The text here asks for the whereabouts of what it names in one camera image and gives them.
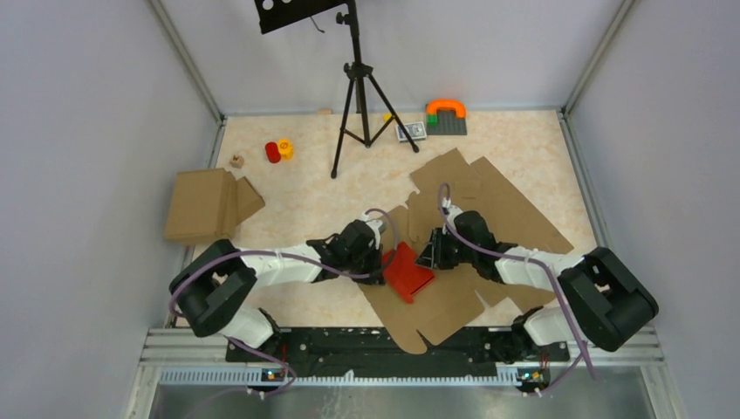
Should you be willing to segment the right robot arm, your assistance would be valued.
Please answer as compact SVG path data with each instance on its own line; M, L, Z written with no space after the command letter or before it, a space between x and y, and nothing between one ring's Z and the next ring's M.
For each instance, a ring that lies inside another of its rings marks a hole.
M652 293L607 247L585 255L528 249L498 240L476 211L443 214L443 225L432 229L417 265L444 271L467 264L498 284L555 293L558 307L530 310L511 336L514 353L524 360L578 337L615 352L660 311Z

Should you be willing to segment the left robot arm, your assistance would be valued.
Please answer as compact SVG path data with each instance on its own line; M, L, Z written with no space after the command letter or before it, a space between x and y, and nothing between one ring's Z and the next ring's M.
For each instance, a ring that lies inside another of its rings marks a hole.
M255 358L268 361L278 353L279 329L264 309L245 304L250 292L339 277L381 285L384 229L380 219L364 218L338 234L276 250L242 249L220 239L172 280L170 306L195 336L240 340Z

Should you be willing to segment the red paper box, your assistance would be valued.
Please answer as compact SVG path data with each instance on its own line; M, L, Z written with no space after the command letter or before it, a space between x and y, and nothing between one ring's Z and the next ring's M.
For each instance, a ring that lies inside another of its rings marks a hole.
M433 271L417 265L416 259L415 251L405 242L400 242L393 260L382 273L386 283L407 304L413 304L415 296L435 279Z

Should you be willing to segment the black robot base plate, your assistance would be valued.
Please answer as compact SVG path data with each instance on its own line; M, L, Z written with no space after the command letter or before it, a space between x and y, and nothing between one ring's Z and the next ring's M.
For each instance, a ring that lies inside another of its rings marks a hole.
M339 377L353 372L359 378L487 377L498 365L571 359L567 345L538 347L522 332L508 327L467 326L443 343L422 342L422 354L402 350L385 328L284 329L262 352L291 366L300 378Z

